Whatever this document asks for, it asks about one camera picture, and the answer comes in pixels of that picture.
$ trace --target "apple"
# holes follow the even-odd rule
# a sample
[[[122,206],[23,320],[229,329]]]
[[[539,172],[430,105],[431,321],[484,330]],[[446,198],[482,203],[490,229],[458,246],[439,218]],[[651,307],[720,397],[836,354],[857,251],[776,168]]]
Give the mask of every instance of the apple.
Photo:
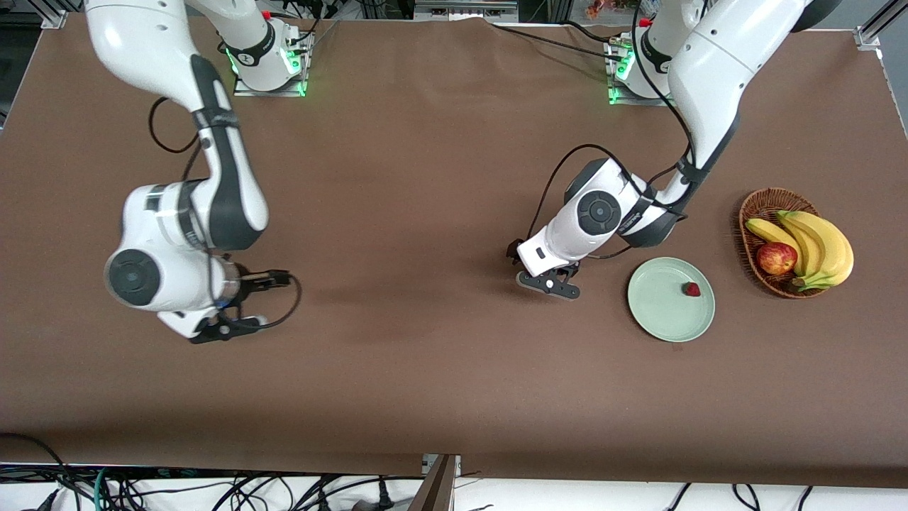
[[[781,275],[795,267],[797,251],[784,243],[767,243],[757,250],[756,261],[767,274]]]

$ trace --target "white floor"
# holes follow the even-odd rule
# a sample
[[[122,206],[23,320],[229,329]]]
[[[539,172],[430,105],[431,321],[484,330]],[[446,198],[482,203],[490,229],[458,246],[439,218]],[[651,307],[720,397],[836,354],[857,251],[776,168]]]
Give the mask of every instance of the white floor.
[[[328,488],[362,478],[344,477]],[[288,477],[286,481],[298,498],[316,477]],[[149,511],[209,511],[226,491],[230,479],[161,479],[142,482],[140,490],[175,489],[223,482],[223,485],[179,494],[158,494],[145,498]],[[611,483],[590,481],[538,481],[527,479],[461,478],[454,491],[454,511],[475,511],[489,506],[489,511],[665,511],[681,484],[677,483]],[[55,483],[21,483],[0,485],[0,510],[35,509],[56,488]],[[419,481],[389,481],[390,497],[406,509],[407,499],[413,497]],[[742,495],[749,499],[746,488]],[[755,486],[761,511],[796,511],[803,486]],[[265,486],[256,495],[264,497],[271,511],[287,509],[290,495],[279,482]],[[375,484],[359,486],[330,497],[333,511],[348,510],[360,499],[378,500]],[[83,509],[94,504],[83,498]],[[72,492],[61,491],[53,511],[75,511]],[[232,511],[228,505],[222,511]],[[694,484],[687,491],[678,511],[747,511],[732,494],[730,485]],[[908,490],[817,487],[804,503],[804,511],[904,511],[908,510]]]

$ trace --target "banana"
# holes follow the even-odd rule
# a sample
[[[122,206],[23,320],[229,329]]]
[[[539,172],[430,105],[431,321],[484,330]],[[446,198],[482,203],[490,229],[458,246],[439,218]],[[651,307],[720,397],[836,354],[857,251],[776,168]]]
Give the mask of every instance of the banana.
[[[804,276],[794,280],[794,284],[800,286],[801,291],[838,286],[848,278],[854,269],[854,252],[848,238],[838,227],[828,220],[804,211],[779,212],[779,218],[789,231],[793,229],[802,231],[805,238],[819,245],[822,252],[819,268],[815,272],[808,268]],[[808,263],[813,263],[810,256]]]
[[[795,252],[797,252],[797,261],[794,263],[794,267],[797,268],[798,264],[802,264],[801,246],[797,244],[794,238],[782,230],[782,228],[778,227],[776,224],[765,221],[763,218],[751,218],[745,222],[745,226],[748,231],[759,236],[767,243],[784,243],[791,246]]]
[[[778,211],[775,217],[785,226],[788,233],[794,238],[800,247],[797,262],[794,263],[794,274],[800,277],[816,275],[820,271],[820,263],[823,261],[823,248],[817,244],[803,229],[785,221],[785,215],[788,211]]]

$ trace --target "woven basket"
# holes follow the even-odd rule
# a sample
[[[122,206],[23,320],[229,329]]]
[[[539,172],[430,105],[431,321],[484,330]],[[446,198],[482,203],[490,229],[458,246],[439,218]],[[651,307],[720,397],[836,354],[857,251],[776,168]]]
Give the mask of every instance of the woven basket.
[[[751,276],[773,293],[785,298],[810,298],[817,296],[823,293],[825,289],[808,289],[804,292],[798,292],[797,287],[792,284],[792,279],[795,278],[794,273],[788,272],[779,276],[771,276],[761,270],[756,262],[756,251],[765,245],[766,242],[748,231],[745,227],[745,222],[751,218],[763,218],[781,227],[782,225],[775,218],[775,212],[781,209],[786,211],[806,211],[817,216],[820,215],[810,201],[795,192],[790,192],[784,188],[757,190],[747,196],[738,210],[738,254],[741,256],[745,267],[750,269]]]

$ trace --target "strawberry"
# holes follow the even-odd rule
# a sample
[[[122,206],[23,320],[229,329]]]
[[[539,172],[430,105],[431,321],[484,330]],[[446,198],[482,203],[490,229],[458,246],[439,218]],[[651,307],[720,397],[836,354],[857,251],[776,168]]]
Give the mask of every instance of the strawberry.
[[[681,290],[684,291],[684,294],[687,296],[700,296],[700,286],[696,282],[688,282],[681,286]]]

